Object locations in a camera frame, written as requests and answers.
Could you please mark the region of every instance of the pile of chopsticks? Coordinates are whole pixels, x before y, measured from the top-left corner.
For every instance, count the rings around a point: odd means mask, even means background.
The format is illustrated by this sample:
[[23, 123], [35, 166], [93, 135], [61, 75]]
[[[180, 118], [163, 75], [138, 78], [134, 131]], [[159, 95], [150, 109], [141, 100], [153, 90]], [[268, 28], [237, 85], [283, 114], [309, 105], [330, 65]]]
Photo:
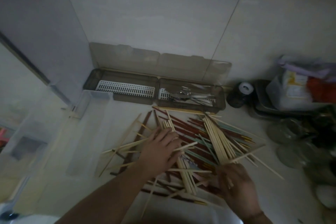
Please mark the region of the pile of chopsticks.
[[[193, 201], [195, 203], [211, 204], [210, 202], [196, 197], [197, 188], [201, 187], [211, 193], [217, 194], [216, 188], [208, 185], [207, 187], [204, 184], [208, 184], [209, 180], [213, 179], [215, 176], [215, 169], [217, 165], [223, 165], [230, 162], [238, 162], [242, 158], [246, 158], [253, 165], [258, 166], [255, 162], [260, 162], [263, 166], [272, 171], [275, 175], [283, 179], [276, 171], [266, 165], [262, 160], [257, 158], [253, 153], [257, 150], [260, 150], [265, 145], [257, 147], [253, 150], [248, 151], [251, 148], [250, 145], [255, 144], [252, 138], [246, 136], [246, 134], [251, 134], [244, 130], [241, 130], [232, 125], [226, 124], [221, 120], [218, 120], [216, 116], [203, 113], [193, 110], [184, 110], [184, 109], [175, 109], [175, 108], [164, 108], [164, 107], [153, 107], [154, 116], [157, 126], [163, 128], [172, 128], [173, 131], [176, 131], [179, 134], [179, 138], [185, 143], [182, 147], [179, 147], [176, 150], [183, 151], [182, 155], [178, 158], [177, 168], [169, 169], [167, 174], [168, 183], [163, 183], [158, 177], [154, 180], [148, 181], [152, 185], [151, 191], [143, 189], [144, 192], [149, 192], [148, 201], [144, 207], [142, 215], [145, 213], [148, 202], [152, 194], [161, 195], [162, 193], [155, 192], [155, 187], [159, 186], [161, 188], [169, 191], [170, 194], [164, 194], [167, 197], [174, 197], [180, 200]], [[166, 117], [158, 116], [157, 112], [161, 112], [166, 115]], [[198, 119], [189, 118], [187, 122], [184, 122], [174, 116], [172, 116], [170, 111], [179, 111], [190, 114], [199, 115]], [[100, 175], [103, 174], [105, 170], [120, 169], [118, 173], [111, 172], [112, 175], [118, 175], [123, 172], [128, 166], [132, 165], [134, 162], [131, 162], [132, 155], [136, 152], [137, 146], [142, 144], [147, 140], [143, 136], [145, 129], [152, 131], [146, 126], [149, 116], [152, 111], [147, 113], [143, 122], [140, 122], [139, 116], [133, 121], [131, 126], [123, 135], [118, 147], [104, 151], [102, 154], [111, 154], [110, 158], [107, 161], [107, 164], [104, 166]], [[137, 136], [132, 143], [123, 144], [124, 140], [131, 132], [134, 124], [140, 123], [141, 127], [137, 133]], [[124, 159], [124, 163], [118, 166], [110, 167], [112, 158], [118, 155]], [[182, 180], [184, 188], [176, 188], [170, 184], [171, 178], [170, 175], [178, 177]]]

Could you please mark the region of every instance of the countertop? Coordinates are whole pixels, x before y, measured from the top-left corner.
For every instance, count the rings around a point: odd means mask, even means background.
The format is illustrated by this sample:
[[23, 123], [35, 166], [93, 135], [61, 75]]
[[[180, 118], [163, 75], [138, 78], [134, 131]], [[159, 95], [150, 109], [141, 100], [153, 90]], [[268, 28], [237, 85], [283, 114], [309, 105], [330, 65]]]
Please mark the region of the countertop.
[[[120, 135], [132, 123], [138, 113], [142, 113], [142, 120], [151, 107], [148, 105], [118, 102], [115, 105], [115, 115], [121, 122], [112, 124], [116, 139], [106, 145], [109, 149], [118, 144]], [[171, 112], [172, 115], [181, 119], [191, 117], [191, 114]], [[322, 224], [320, 205], [313, 195], [311, 185], [304, 176], [302, 170], [295, 170], [284, 166], [275, 154], [277, 145], [267, 138], [265, 128], [268, 121], [251, 118], [245, 107], [235, 109], [227, 106], [224, 111], [218, 113], [221, 120], [254, 133], [261, 138], [254, 138], [257, 144], [266, 143], [267, 147], [255, 153], [267, 165], [281, 174], [285, 180], [281, 180], [268, 169], [259, 165], [255, 167], [246, 160], [242, 164], [248, 170], [256, 184], [260, 204], [266, 215], [274, 224]], [[149, 120], [148, 126], [154, 127], [154, 119]], [[80, 199], [88, 195], [97, 187], [111, 179], [110, 175], [101, 179], [69, 179], [59, 177], [50, 180], [48, 177], [36, 176], [25, 187], [15, 211], [23, 214], [47, 214], [61, 216]], [[131, 208], [125, 221], [138, 220], [142, 206], [148, 194], [141, 192]], [[226, 203], [221, 199], [221, 206], [203, 206], [174, 199], [165, 199], [153, 196], [145, 217], [155, 214], [174, 216], [191, 223], [230, 223], [239, 224], [240, 220], [231, 212]]]

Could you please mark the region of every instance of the white plastic container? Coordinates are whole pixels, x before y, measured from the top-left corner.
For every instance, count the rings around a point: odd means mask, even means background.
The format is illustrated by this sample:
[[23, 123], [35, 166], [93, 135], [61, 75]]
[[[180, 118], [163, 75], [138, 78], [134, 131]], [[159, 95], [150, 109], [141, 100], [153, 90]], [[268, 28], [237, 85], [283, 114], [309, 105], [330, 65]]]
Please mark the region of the white plastic container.
[[280, 111], [312, 111], [329, 104], [314, 103], [311, 99], [287, 97], [279, 75], [267, 85], [266, 92], [274, 107]]

